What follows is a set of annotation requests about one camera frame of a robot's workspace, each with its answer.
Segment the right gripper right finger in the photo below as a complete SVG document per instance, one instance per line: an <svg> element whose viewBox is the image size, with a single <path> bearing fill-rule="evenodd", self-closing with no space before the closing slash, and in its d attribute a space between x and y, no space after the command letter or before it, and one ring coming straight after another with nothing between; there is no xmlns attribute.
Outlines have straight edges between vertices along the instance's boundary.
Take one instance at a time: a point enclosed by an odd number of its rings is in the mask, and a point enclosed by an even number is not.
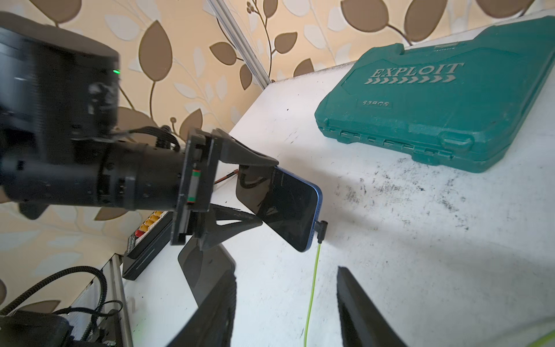
<svg viewBox="0 0 555 347"><path fill-rule="evenodd" d="M406 347L346 267L338 268L337 298L344 346Z"/></svg>

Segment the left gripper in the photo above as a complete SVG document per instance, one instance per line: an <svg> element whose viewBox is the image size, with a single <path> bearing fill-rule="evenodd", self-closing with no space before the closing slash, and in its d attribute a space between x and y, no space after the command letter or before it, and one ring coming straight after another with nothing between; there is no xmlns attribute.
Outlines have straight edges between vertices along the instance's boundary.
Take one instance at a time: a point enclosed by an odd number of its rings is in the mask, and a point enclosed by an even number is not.
<svg viewBox="0 0 555 347"><path fill-rule="evenodd" d="M273 167L279 161L240 143L230 134L216 129L212 133L190 130L180 174L170 243L184 245L191 213L198 213L197 238L202 251L262 225L256 215L235 208L212 204L217 159L240 166Z"/></svg>

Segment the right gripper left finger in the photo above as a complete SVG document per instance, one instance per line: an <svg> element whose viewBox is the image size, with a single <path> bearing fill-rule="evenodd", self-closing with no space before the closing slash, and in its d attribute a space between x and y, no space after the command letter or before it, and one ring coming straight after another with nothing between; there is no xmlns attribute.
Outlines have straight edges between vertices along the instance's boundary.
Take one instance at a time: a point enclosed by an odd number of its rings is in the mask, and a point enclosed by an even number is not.
<svg viewBox="0 0 555 347"><path fill-rule="evenodd" d="M236 313L236 277L226 271L169 346L231 345Z"/></svg>

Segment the blue phone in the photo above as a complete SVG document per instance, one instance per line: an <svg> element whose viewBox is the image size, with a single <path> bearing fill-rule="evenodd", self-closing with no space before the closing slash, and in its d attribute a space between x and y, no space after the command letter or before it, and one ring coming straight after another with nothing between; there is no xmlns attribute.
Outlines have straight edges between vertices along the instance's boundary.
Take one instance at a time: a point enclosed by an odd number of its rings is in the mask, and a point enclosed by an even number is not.
<svg viewBox="0 0 555 347"><path fill-rule="evenodd" d="M322 190L279 166L240 166L236 197L298 252L312 245Z"/></svg>

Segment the black phone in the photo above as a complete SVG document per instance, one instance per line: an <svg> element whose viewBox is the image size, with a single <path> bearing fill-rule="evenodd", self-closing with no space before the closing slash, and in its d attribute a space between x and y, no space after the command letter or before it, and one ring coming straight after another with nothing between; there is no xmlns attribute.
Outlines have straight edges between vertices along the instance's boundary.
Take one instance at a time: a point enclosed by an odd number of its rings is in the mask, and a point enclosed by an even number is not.
<svg viewBox="0 0 555 347"><path fill-rule="evenodd" d="M201 250L197 238L192 237L179 253L178 262L186 282L198 306L204 302L221 276L236 263L227 249L219 244L209 250Z"/></svg>

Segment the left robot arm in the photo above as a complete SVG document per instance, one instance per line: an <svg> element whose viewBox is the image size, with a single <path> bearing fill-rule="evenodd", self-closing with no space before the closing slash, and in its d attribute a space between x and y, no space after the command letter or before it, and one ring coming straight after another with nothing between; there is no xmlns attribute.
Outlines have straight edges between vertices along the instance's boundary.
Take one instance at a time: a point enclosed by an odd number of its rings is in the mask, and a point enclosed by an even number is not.
<svg viewBox="0 0 555 347"><path fill-rule="evenodd" d="M158 127L130 143L116 131L119 55L59 27L1 13L1 186L35 220L51 205L170 211L170 242L208 250L257 228L257 216L211 201L219 163L269 168L223 130L192 128L184 143Z"/></svg>

